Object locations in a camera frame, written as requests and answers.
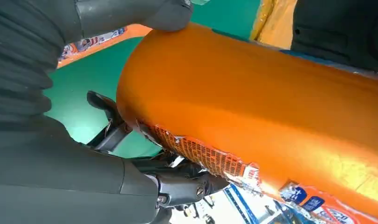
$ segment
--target bolt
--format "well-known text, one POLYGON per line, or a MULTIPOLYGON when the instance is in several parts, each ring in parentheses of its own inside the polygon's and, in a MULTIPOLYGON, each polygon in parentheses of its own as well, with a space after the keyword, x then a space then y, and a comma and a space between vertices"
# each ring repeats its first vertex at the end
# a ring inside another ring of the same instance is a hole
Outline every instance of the bolt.
POLYGON ((196 191, 196 195, 198 198, 203 198, 204 197, 204 194, 205 194, 205 189, 204 189, 204 186, 203 185, 199 185, 197 187, 197 191, 196 191))
POLYGON ((165 197, 165 196, 159 196, 157 198, 157 203, 159 203, 159 204, 164 204, 166 202, 167 202, 167 197, 165 197))

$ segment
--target dark fabric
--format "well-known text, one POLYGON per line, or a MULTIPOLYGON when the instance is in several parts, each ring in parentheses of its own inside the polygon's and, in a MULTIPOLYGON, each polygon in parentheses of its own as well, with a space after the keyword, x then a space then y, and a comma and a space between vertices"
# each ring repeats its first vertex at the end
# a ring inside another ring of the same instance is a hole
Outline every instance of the dark fabric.
MULTIPOLYGON (((52 103, 42 91, 53 85, 48 73, 65 44, 152 24, 148 18, 166 2, 170 7, 171 0, 0 0, 0 185, 119 194, 122 160, 88 150, 43 115, 52 103)), ((170 13, 182 19, 154 27, 173 31, 188 23, 191 7, 175 3, 180 7, 170 13)))
POLYGON ((378 72, 378 0, 298 0, 291 50, 378 72))

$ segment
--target green surface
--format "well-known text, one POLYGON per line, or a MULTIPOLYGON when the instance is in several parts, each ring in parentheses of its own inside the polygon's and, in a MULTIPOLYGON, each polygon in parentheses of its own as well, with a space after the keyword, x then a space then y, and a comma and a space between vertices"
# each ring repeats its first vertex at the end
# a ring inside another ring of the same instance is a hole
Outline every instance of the green surface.
MULTIPOLYGON (((258 6, 259 0, 211 0, 194 6, 192 21, 247 39, 258 6)), ((45 91, 53 103, 48 115, 61 121, 76 141, 87 143, 107 124, 104 113, 87 103, 87 91, 116 99, 120 72, 140 40, 123 41, 51 74, 54 87, 45 91)), ((158 151, 141 135, 131 133, 115 154, 130 158, 151 156, 158 151)))

